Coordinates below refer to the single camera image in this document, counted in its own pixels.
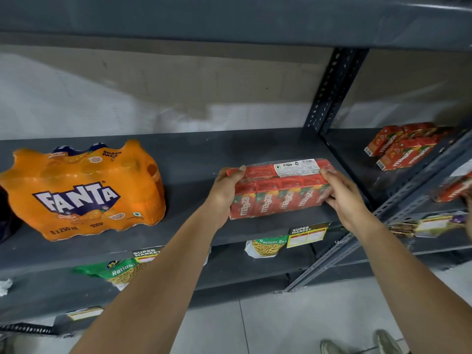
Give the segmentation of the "person's left hand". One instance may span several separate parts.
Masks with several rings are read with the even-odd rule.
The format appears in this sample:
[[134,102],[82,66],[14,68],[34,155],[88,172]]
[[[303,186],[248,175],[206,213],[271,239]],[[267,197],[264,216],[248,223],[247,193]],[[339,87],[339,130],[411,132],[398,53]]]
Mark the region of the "person's left hand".
[[220,229],[228,220],[230,214],[230,207],[233,203],[236,185],[231,180],[227,179],[225,170],[228,167],[222,168],[214,184],[209,191],[209,195],[204,202],[204,208],[209,211],[212,222],[215,223],[216,229]]

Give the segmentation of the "person's right hand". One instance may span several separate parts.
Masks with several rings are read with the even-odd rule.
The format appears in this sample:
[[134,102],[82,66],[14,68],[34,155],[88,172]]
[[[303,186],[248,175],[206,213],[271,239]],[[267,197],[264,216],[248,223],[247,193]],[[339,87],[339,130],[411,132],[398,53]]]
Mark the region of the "person's right hand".
[[326,199],[337,213],[342,225],[355,236],[361,234],[373,215],[366,207],[357,185],[346,177],[346,188],[332,188]]

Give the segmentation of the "red juice carton multipack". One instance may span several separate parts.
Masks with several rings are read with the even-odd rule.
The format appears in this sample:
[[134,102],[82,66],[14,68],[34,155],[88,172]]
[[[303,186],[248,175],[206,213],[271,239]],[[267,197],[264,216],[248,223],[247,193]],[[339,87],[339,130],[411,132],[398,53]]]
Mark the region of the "red juice carton multipack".
[[247,166],[235,186],[229,219],[259,218],[321,206],[333,192],[321,169],[334,167],[327,159]]

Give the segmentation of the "person's right forearm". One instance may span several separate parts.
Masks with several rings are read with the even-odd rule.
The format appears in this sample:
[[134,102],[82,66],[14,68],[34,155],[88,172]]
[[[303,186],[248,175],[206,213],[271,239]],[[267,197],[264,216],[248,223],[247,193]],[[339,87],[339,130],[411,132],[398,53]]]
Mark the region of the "person's right forearm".
[[369,211],[354,215],[351,232],[412,354],[472,354],[472,307]]

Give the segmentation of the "person's left forearm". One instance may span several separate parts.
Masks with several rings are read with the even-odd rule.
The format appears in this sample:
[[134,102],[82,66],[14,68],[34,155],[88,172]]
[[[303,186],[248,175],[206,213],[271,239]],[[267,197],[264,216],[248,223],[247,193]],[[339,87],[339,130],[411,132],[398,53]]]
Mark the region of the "person's left forearm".
[[170,354],[232,201],[210,197],[83,333],[69,354]]

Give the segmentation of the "grey metal shelf rack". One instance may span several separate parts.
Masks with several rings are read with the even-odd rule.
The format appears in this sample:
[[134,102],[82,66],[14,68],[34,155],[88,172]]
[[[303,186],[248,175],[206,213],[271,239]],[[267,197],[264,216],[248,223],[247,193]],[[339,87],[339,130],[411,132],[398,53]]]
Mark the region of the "grey metal shelf rack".
[[[418,165],[407,171],[405,180],[398,180],[398,184],[388,191],[387,200],[374,210],[374,215],[386,225],[410,221],[417,208],[432,201],[434,191],[444,184],[449,171],[462,166],[469,156],[472,156],[472,113],[466,115],[450,135],[435,146],[432,155],[427,155],[425,160],[420,160]],[[304,273],[276,294],[294,292],[309,285],[331,268],[347,264],[344,259],[353,259],[352,253],[360,252],[360,248],[353,234],[345,234]]]
[[[353,46],[365,6],[375,0],[0,0],[0,46],[59,55],[44,65],[59,65],[66,54],[107,51],[131,57],[124,66],[144,64],[157,71],[163,47],[197,54],[215,49],[251,57],[312,54],[314,46]],[[138,247],[166,244],[203,201],[222,166],[271,156],[308,155],[319,150],[332,160],[315,130],[282,128],[281,121],[255,130],[141,134],[163,176],[167,215],[156,226],[124,232],[78,236],[48,242],[30,226],[0,244],[0,280],[13,278],[0,297],[3,327],[69,310],[109,303],[118,290],[101,280],[72,273],[89,262],[125,258]]]

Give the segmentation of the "yellow shelf price label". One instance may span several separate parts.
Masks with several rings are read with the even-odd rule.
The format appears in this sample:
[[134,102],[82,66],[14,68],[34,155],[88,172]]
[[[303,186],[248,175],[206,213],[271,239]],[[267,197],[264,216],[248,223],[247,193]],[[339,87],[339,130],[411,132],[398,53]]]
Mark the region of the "yellow shelf price label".
[[132,251],[133,258],[137,263],[146,263],[152,261],[164,248],[164,246],[149,247]]
[[72,321],[85,320],[87,318],[92,318],[99,316],[103,312],[103,308],[100,306],[89,307],[86,309],[74,310],[67,312],[66,315]]
[[322,241],[330,224],[331,222],[324,222],[290,229],[288,232],[286,248],[289,249]]
[[414,236],[423,238],[437,238],[443,233],[465,228],[468,214],[463,212],[434,215],[423,218],[416,227]]

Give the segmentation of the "red juice carton pack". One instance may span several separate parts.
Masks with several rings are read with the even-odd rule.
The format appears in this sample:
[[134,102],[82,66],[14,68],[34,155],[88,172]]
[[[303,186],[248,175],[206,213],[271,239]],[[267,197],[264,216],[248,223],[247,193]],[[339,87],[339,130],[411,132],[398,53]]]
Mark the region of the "red juice carton pack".
[[451,202],[472,189],[472,170],[452,182],[442,185],[432,197],[434,202]]
[[431,122],[405,124],[402,127],[403,133],[400,139],[412,139],[418,137],[440,138],[452,131],[451,126],[437,126]]
[[431,137],[402,138],[395,142],[376,162],[382,171],[408,168],[424,158],[438,143],[439,139]]
[[364,152],[371,158],[384,155],[387,149],[403,132],[403,128],[398,125],[382,127],[374,139],[364,148]]

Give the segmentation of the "green snack packet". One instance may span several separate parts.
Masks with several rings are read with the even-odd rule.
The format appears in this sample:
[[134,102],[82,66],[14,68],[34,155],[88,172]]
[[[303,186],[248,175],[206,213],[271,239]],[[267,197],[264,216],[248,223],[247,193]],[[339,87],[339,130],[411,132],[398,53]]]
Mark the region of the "green snack packet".
[[91,278],[105,280],[119,291],[122,291],[145,267],[146,265],[144,263],[140,263],[132,258],[77,266],[73,268],[73,272]]
[[288,235],[246,241],[245,252],[251,258],[273,258],[287,244]]

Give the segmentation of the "orange soda bottle multipack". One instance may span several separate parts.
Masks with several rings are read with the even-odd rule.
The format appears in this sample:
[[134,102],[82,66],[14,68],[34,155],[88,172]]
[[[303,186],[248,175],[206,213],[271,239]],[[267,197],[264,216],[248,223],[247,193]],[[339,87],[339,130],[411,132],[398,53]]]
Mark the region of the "orange soda bottle multipack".
[[138,140],[118,149],[20,148],[13,157],[0,186],[13,212],[48,241],[153,226],[165,216],[161,174]]

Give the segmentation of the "person's left shoe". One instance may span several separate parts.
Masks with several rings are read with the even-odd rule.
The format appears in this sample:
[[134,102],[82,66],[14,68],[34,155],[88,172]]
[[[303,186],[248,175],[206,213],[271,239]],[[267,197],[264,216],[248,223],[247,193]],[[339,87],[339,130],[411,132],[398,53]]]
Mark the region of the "person's left shoe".
[[341,347],[328,339],[321,340],[320,351],[321,354],[347,354]]

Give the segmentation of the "person's shoe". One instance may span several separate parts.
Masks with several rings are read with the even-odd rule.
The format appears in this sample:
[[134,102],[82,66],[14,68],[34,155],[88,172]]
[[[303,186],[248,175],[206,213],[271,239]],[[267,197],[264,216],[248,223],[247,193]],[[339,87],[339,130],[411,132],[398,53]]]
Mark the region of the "person's shoe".
[[321,354],[347,354],[341,347],[328,339],[321,340],[320,351]]
[[398,342],[386,330],[377,329],[373,339],[379,354],[403,354]]

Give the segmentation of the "person's right shoe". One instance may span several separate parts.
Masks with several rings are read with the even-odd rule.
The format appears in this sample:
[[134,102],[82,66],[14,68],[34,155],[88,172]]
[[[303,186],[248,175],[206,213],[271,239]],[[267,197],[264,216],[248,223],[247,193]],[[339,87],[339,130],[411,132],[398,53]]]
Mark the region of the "person's right shoe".
[[379,354],[403,354],[398,342],[386,330],[377,329],[373,339]]

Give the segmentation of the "dark bottle multipack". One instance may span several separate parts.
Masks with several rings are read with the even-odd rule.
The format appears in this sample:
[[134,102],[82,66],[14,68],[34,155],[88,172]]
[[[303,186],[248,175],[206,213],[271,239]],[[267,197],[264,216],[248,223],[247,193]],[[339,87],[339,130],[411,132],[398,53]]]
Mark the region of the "dark bottle multipack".
[[11,238],[21,227],[22,220],[9,205],[8,194],[0,186],[0,244]]

